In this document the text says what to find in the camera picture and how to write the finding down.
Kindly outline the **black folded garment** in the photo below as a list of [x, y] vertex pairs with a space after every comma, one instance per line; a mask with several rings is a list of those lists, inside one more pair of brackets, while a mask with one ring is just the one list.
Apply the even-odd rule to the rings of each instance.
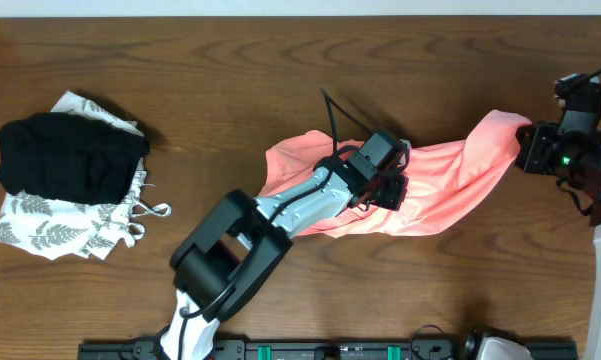
[[149, 151], [144, 136], [104, 121], [37, 113], [0, 128], [0, 183], [11, 195], [118, 204]]

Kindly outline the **white fern-print drawstring bag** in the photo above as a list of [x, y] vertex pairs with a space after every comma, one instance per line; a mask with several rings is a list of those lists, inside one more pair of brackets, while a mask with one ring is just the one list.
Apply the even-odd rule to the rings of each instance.
[[[48, 112], [101, 120], [144, 136], [136, 122], [122, 120], [71, 91], [65, 92]], [[25, 192], [17, 195], [6, 192], [0, 210], [0, 242], [49, 260], [68, 254], [105, 259], [119, 242], [133, 247], [146, 233], [145, 227], [137, 221], [139, 217], [166, 217], [171, 213], [167, 203], [150, 206], [141, 199], [147, 184], [145, 157], [136, 167], [128, 193], [118, 204], [87, 205], [44, 199]]]

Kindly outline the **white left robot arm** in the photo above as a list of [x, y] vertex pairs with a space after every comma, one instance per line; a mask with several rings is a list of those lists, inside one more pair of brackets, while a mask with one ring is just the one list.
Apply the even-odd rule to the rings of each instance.
[[378, 130], [361, 146], [334, 147], [309, 178], [268, 196], [226, 194], [170, 259], [177, 309], [158, 344], [168, 359], [203, 359], [220, 323], [257, 293], [310, 226], [358, 206], [399, 209], [410, 145]]

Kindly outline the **pink cloth garment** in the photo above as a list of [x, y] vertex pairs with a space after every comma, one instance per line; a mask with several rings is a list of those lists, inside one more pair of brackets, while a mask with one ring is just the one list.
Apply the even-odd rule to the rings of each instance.
[[[399, 210], [377, 206], [367, 211], [347, 209], [301, 234], [338, 238], [370, 233], [441, 233], [493, 190], [520, 151], [516, 131], [530, 123], [522, 115], [493, 110], [464, 140], [413, 148], [404, 170], [408, 185]], [[332, 138], [318, 130], [279, 142], [266, 151], [267, 177], [260, 194], [273, 195], [307, 180], [318, 160], [331, 152]]]

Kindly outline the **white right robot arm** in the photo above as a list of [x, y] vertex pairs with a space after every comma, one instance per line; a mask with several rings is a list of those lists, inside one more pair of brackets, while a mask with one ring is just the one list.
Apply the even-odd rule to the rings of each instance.
[[584, 357], [601, 359], [601, 71], [572, 74], [554, 83], [562, 115], [557, 122], [525, 125], [516, 131], [523, 172], [557, 178], [577, 210], [594, 228], [594, 296]]

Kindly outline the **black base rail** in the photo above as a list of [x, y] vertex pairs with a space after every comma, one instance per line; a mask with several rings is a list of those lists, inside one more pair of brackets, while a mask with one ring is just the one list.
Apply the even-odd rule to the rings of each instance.
[[[415, 336], [405, 342], [257, 342], [217, 340], [208, 360], [408, 360], [476, 359], [487, 336], [472, 332], [464, 343], [440, 335]], [[78, 360], [166, 359], [154, 336], [123, 343], [87, 342], [78, 346]]]

